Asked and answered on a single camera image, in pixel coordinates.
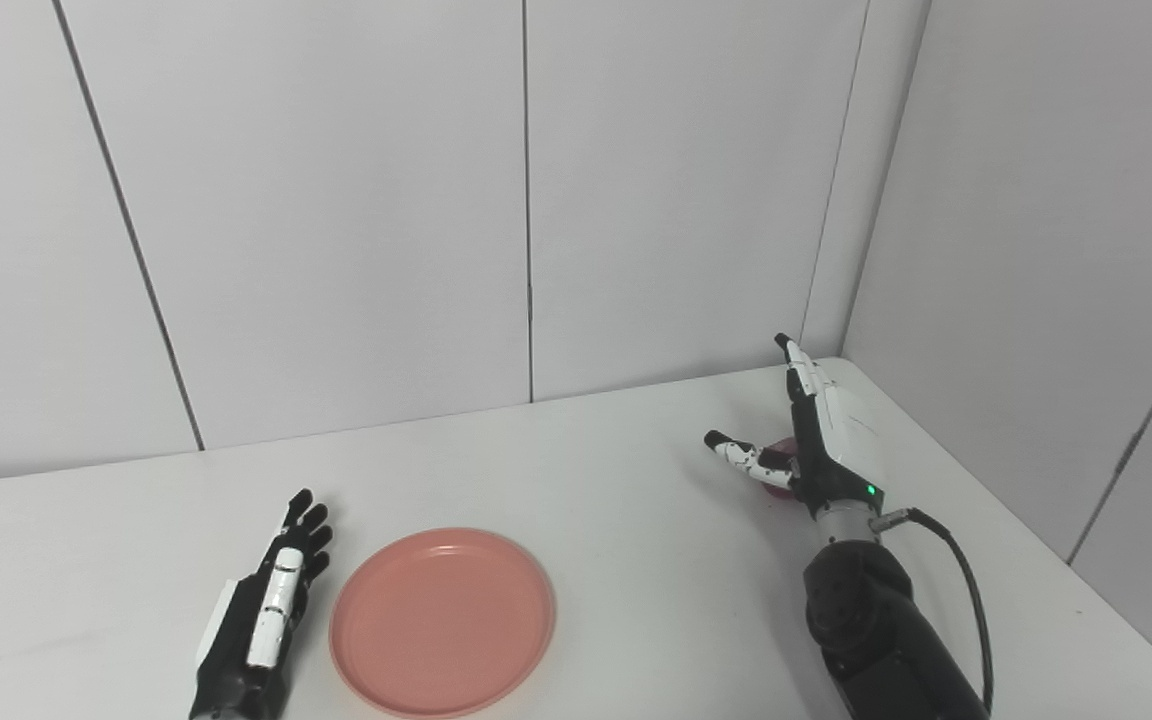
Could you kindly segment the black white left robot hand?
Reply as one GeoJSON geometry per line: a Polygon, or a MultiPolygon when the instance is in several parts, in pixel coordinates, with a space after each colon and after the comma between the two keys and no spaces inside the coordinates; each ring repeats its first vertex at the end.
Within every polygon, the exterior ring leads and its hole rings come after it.
{"type": "Polygon", "coordinates": [[[200,641],[191,719],[279,719],[291,683],[293,635],[314,579],[329,568],[329,510],[301,488],[260,564],[229,582],[200,641]]]}

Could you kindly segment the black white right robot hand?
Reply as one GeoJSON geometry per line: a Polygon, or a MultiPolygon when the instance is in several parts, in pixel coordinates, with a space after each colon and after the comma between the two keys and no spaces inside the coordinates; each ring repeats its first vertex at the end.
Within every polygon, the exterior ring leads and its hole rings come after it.
{"type": "Polygon", "coordinates": [[[791,450],[756,446],[719,430],[708,430],[704,445],[741,473],[795,498],[813,516],[855,507],[877,518],[886,473],[867,406],[838,386],[787,334],[778,333],[774,342],[783,355],[791,402],[791,450]]]}

